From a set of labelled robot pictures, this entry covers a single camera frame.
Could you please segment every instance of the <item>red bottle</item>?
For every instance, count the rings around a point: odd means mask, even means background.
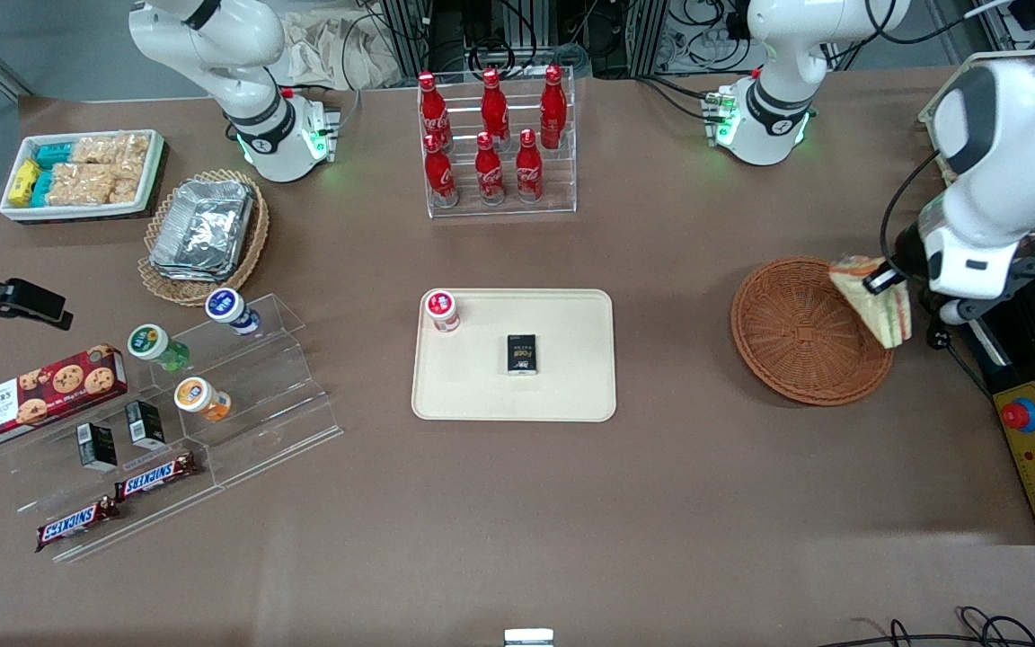
[[[541,90],[541,146],[557,150],[566,128],[566,92],[562,89],[562,67],[545,68],[545,90]]]
[[[494,139],[489,133],[477,134],[477,188],[487,205],[500,205],[506,200],[506,188],[501,183],[501,158],[494,150]]]
[[[434,75],[423,71],[418,75],[418,87],[422,89],[422,126],[426,135],[436,135],[442,143],[442,151],[453,149],[453,133],[449,131],[449,113],[445,99],[439,93],[439,86],[434,81]]]
[[[521,131],[518,151],[518,197],[523,202],[541,200],[541,153],[537,151],[537,136],[533,128]]]
[[[442,152],[442,140],[437,135],[426,135],[422,143],[425,146],[425,180],[434,192],[432,202],[436,208],[451,208],[457,204],[457,188],[449,158]]]
[[[506,95],[501,93],[501,76],[494,68],[485,68],[481,81],[485,82],[485,94],[481,95],[481,123],[494,137],[494,147],[505,151],[509,148],[509,106]]]

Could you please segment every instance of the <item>clear acrylic display stand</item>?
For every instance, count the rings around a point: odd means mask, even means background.
[[[490,206],[477,193],[477,134],[481,131],[481,92],[484,86],[473,75],[480,72],[435,72],[439,92],[449,112],[452,130],[452,151],[448,153],[452,166],[452,179],[457,187],[457,204],[451,208],[436,208],[434,192],[425,180],[425,150],[420,147],[420,136],[425,135],[420,111],[418,115],[419,150],[422,151],[422,184],[425,187],[425,208],[431,217],[455,215],[506,215],[578,210],[578,98],[575,98],[574,70],[562,68],[562,89],[566,92],[566,127],[562,131],[562,146],[549,151],[541,148],[541,90],[545,87],[545,65],[530,65],[525,70],[514,70],[514,76],[501,82],[509,105],[509,148],[498,151],[501,171],[506,185],[506,200]],[[541,177],[545,193],[540,201],[526,204],[518,198],[518,176],[514,158],[521,144],[518,134],[522,128],[533,127],[538,133],[538,150],[541,151]]]
[[[180,332],[174,339],[188,347],[189,365],[174,373],[123,353],[128,384],[123,396],[0,446],[0,466],[10,472],[17,510],[25,519],[20,532],[33,536],[37,526],[82,510],[102,495],[113,497],[114,483],[194,451],[197,473],[137,494],[119,504],[118,519],[45,549],[57,562],[81,560],[341,435],[327,393],[314,381],[292,335],[303,323],[274,295],[250,307],[262,319],[255,334],[238,336],[214,321]],[[177,409],[174,386],[189,376],[202,376],[230,394],[233,408],[226,418],[212,422]],[[136,400],[159,410],[168,446],[132,445],[126,405]],[[82,422],[112,431],[119,455],[115,470],[82,467],[76,435]]]

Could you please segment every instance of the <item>brown table surface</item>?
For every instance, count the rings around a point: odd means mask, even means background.
[[[1031,513],[989,403],[949,356],[915,341],[879,392],[807,408],[745,369],[728,326],[760,263],[875,249],[927,152],[916,112],[949,73],[831,75],[808,139],[771,168],[710,150],[644,86],[584,83],[579,212],[513,225],[428,222],[414,91],[366,93],[337,164],[262,184],[270,238],[243,290],[305,321],[345,435],[72,565],[32,554],[0,475],[0,644],[487,646],[550,626],[563,647],[800,647],[875,635],[855,618],[957,630],[967,602],[1035,627]],[[209,99],[38,98],[22,114],[28,135],[156,128],[168,187],[249,171]],[[938,183],[919,180],[896,219]],[[141,321],[201,322],[141,287],[145,226],[0,216],[0,278],[61,292],[76,316],[69,332],[0,323],[0,380]],[[415,418],[416,308],[434,287],[609,292],[615,417]]]

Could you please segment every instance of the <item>white cloth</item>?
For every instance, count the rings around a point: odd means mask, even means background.
[[[371,11],[382,13],[381,5]],[[337,89],[366,90],[390,85],[402,79],[394,60],[387,29],[379,18],[364,9],[328,8],[291,11],[283,16],[283,28],[290,50],[290,77],[295,83],[320,83]],[[357,22],[350,39],[346,32]],[[342,71],[343,45],[346,48]]]

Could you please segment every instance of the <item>robotic arm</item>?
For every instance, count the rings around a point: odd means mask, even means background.
[[[266,70],[283,55],[283,24],[258,0],[153,0],[130,11],[135,45],[213,95],[246,159],[293,181],[327,159],[322,104],[285,98]]]
[[[957,177],[896,237],[892,263],[953,297],[941,318],[962,324],[985,311],[978,300],[1006,298],[1027,283],[1026,259],[1014,257],[1035,229],[1035,57],[962,73],[937,104],[931,131]],[[900,280],[887,263],[865,286],[880,294]]]
[[[892,30],[909,0],[871,0],[875,21]],[[777,164],[800,142],[806,114],[828,62],[822,42],[860,40],[876,32],[865,0],[752,0],[748,30],[765,45],[766,62],[756,79],[718,90],[714,143],[757,166]]]

